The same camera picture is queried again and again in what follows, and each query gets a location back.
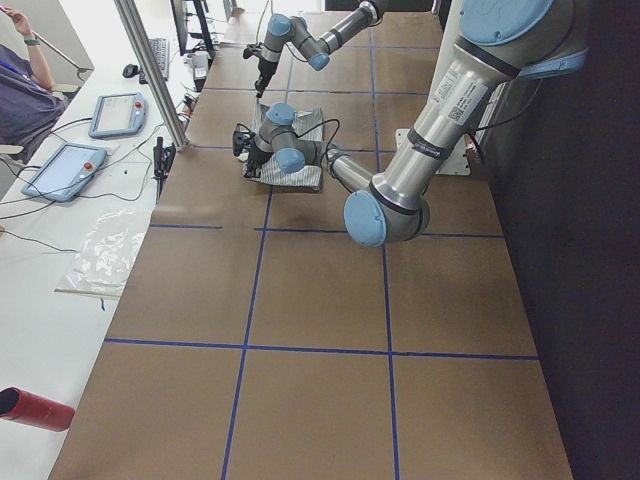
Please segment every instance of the person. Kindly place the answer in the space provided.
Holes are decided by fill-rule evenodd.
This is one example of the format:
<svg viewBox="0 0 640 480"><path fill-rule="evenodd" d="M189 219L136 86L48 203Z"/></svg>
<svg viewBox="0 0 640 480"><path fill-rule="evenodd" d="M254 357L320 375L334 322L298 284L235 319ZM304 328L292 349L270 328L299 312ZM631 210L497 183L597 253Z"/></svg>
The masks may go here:
<svg viewBox="0 0 640 480"><path fill-rule="evenodd" d="M51 93L54 81L29 19L13 8L3 11L24 38L29 60L0 44L0 144L24 147L18 158L26 163L51 132L65 103Z"/></svg>

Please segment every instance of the metal pole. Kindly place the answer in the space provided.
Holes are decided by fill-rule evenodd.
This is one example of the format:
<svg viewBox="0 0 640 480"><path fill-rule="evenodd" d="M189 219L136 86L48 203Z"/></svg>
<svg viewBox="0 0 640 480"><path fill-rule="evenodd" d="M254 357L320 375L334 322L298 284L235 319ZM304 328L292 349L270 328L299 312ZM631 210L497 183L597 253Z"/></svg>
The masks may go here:
<svg viewBox="0 0 640 480"><path fill-rule="evenodd" d="M438 15L440 13L441 6L442 6L442 0L433 0L433 5L431 6L431 13L433 15Z"/></svg>
<svg viewBox="0 0 640 480"><path fill-rule="evenodd" d="M80 65L78 65L76 62L74 62L71 58L69 58L69 56L65 55L65 53L60 50L58 47L56 47L53 43L51 43L49 40L47 40L46 38L44 38L42 35L40 35L38 32L34 31L33 34L36 36L37 39L39 39L42 43L44 43L47 47L49 47L51 50L53 50L55 53L57 53L58 55L60 55L64 60L66 60L67 62L69 62L71 65L73 65L74 67L76 67L76 75L78 76L78 78L82 81L84 81L84 79L80 76L81 73L85 73L85 72L92 72L93 68L84 68L81 67Z"/></svg>
<svg viewBox="0 0 640 480"><path fill-rule="evenodd" d="M182 129L182 123L178 119L178 114L175 111L169 90L164 83L160 68L156 64L151 47L149 47L149 40L147 32L142 24L140 13L136 8L134 0L114 0L124 29L127 31L133 50L136 53L138 61L142 65L144 73L149 82L151 93L155 98L158 107L160 108L160 114L162 119L169 130L171 138L173 138L173 144L178 151L184 150L189 140Z"/></svg>

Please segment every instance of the gray shirt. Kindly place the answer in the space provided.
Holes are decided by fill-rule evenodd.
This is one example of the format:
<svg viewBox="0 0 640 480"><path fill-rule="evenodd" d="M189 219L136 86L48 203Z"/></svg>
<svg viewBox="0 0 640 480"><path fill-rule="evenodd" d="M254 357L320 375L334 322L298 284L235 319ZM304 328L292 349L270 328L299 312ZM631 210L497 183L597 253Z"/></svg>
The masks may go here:
<svg viewBox="0 0 640 480"><path fill-rule="evenodd" d="M0 143L26 147L27 157L65 108L64 102L40 87L32 75L27 60L0 45Z"/></svg>

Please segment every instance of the person's arm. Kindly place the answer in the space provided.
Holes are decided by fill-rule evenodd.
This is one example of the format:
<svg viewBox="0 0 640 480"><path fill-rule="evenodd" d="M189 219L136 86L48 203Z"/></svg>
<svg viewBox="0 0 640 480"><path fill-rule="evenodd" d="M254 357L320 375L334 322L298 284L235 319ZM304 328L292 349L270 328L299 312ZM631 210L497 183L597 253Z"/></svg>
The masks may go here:
<svg viewBox="0 0 640 480"><path fill-rule="evenodd" d="M5 13L11 17L13 24L20 35L28 40L35 40L36 36L31 30L29 19L23 13L14 10L13 8L5 7ZM31 63L31 70L33 71L33 78L42 88L51 90L53 88L53 77L49 70L49 64L44 58L40 45L27 45L29 52L29 63Z"/></svg>

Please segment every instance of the label sticker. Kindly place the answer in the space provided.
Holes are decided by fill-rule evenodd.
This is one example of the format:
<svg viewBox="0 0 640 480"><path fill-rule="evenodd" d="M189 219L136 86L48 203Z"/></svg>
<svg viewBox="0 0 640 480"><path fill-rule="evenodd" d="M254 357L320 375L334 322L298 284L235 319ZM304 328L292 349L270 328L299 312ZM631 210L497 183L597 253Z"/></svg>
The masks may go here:
<svg viewBox="0 0 640 480"><path fill-rule="evenodd" d="M489 90L489 88L479 82L472 79L462 79L460 83L456 85L456 96L452 98L454 102L447 102L449 105L452 105L447 117L457 125L464 125L480 101L484 98L487 90Z"/></svg>
<svg viewBox="0 0 640 480"><path fill-rule="evenodd" d="M458 83L458 77L460 75L455 70L447 70L444 78L440 81L440 85L433 92L433 96L431 97L434 102L436 102L436 107L440 109L441 104L445 101L445 99L451 93L451 90Z"/></svg>

